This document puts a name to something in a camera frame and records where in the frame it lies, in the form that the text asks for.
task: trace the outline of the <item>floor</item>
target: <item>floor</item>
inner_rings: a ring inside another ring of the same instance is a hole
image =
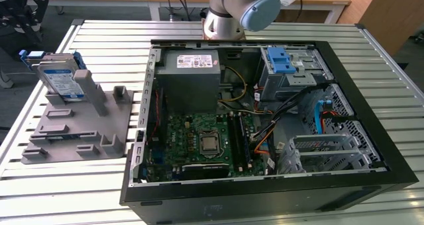
[[[57,14],[50,7],[43,21],[45,51],[55,52],[61,41],[67,33],[74,19],[93,20],[151,20],[149,8],[141,7],[66,7],[63,15]],[[193,20],[199,21],[199,9],[193,13]],[[169,19],[169,11],[162,9],[162,18]],[[183,11],[178,11],[177,19],[185,18]],[[409,40],[395,56],[399,63],[410,63],[407,74],[424,90],[424,43],[415,44]],[[22,62],[14,59],[0,49],[0,69],[6,74],[29,73],[30,70]],[[29,96],[38,83],[38,78],[31,74],[10,75],[15,86],[11,89],[0,88],[0,127],[11,127],[21,110],[27,102]],[[0,130],[0,142],[5,140],[7,131]]]

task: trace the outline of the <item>desk leg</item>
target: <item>desk leg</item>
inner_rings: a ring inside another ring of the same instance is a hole
[[[14,82],[10,79],[10,77],[3,73],[3,71],[0,70],[0,87],[3,88],[11,88],[14,86]]]
[[[65,13],[65,7],[57,5],[55,8],[57,8],[57,13],[58,13],[59,15],[63,15],[63,13]]]
[[[159,2],[150,2],[149,8],[151,10],[153,20],[159,21],[161,20],[161,15],[159,15],[161,3]]]
[[[329,17],[326,19],[326,22],[325,22],[326,24],[337,24],[338,23],[343,9],[345,9],[345,5],[334,5],[333,6],[333,10],[331,10]]]

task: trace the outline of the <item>red wire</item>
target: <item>red wire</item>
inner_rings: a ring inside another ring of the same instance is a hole
[[[155,90],[155,94],[157,94],[157,125],[155,125],[154,132],[153,132],[153,135],[151,135],[151,138],[149,139],[149,141],[153,140],[153,137],[157,133],[157,129],[159,127],[159,95],[158,95],[158,90]]]
[[[335,111],[325,111],[323,112],[323,114],[326,114],[326,113],[331,113],[334,116],[335,115],[338,115],[339,113],[337,113]],[[322,129],[323,129],[323,134],[325,134],[325,132],[326,132],[326,126],[325,126],[325,118],[322,118],[322,120],[321,120],[321,127],[322,127]]]

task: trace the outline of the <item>metal table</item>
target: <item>metal table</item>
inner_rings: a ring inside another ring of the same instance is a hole
[[[83,25],[71,26],[58,53],[79,50],[105,90],[126,85],[142,92],[150,40],[201,38],[198,22],[87,20]],[[311,221],[315,225],[423,224],[424,95],[369,31],[354,25],[278,23],[262,32],[247,32],[247,38],[331,43],[422,182],[403,191],[379,195],[346,211],[255,218],[241,224],[311,224]],[[21,163],[21,154],[46,108],[45,93],[39,82],[0,147],[2,225],[143,224],[133,210],[119,205],[126,158]],[[134,127],[141,97],[137,93],[130,122]],[[131,128],[129,132],[129,147],[135,130]]]

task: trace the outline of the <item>chip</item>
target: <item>chip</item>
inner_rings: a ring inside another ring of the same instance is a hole
[[[214,158],[221,152],[221,139],[217,130],[201,131],[201,154],[207,158]]]
[[[218,148],[218,138],[217,137],[202,137],[202,147],[203,150],[217,150]]]

